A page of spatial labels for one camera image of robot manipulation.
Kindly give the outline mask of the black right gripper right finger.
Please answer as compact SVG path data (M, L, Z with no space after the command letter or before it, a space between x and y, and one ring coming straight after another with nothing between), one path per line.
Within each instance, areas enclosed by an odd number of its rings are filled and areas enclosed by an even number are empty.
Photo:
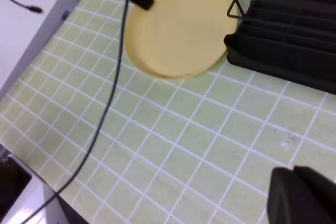
M335 223L335 183L307 166L276 167L267 216L269 223Z

